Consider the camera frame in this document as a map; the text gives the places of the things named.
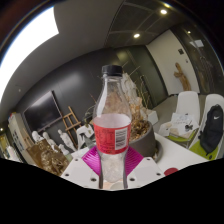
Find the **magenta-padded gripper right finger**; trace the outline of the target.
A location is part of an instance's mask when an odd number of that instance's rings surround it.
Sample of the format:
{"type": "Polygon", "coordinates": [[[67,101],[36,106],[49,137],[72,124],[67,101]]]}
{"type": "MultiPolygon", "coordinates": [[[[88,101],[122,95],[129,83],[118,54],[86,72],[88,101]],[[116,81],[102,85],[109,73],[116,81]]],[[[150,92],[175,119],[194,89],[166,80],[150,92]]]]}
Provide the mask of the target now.
{"type": "Polygon", "coordinates": [[[123,186],[140,188],[164,177],[163,171],[151,157],[143,157],[129,147],[124,159],[123,186]]]}

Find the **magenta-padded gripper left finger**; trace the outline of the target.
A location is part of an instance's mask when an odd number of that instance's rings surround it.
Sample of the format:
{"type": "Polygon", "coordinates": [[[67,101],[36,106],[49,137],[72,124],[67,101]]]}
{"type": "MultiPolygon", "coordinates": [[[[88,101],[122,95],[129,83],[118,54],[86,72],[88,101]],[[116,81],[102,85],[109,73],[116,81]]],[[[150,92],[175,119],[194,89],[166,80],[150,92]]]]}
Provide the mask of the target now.
{"type": "Polygon", "coordinates": [[[61,177],[84,188],[101,188],[101,161],[97,148],[84,148],[72,154],[61,177]]]}

